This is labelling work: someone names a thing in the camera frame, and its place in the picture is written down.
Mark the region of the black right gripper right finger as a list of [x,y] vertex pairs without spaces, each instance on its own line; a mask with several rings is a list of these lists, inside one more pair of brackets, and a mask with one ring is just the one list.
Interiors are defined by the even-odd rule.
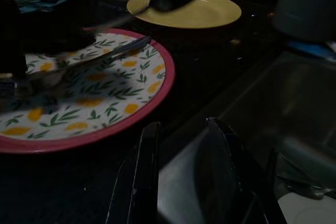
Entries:
[[221,223],[286,223],[267,176],[233,129],[207,119],[207,142]]

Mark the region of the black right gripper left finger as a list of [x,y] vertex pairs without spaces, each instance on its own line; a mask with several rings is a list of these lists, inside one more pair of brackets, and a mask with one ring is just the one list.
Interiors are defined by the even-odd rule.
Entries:
[[114,183],[106,223],[156,223],[160,122],[146,126],[122,162]]

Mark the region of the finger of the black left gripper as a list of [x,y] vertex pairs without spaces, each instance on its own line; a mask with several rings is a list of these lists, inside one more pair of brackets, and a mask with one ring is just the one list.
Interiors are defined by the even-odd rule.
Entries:
[[25,24],[25,52],[76,51],[94,42],[95,35],[70,22],[47,19]]

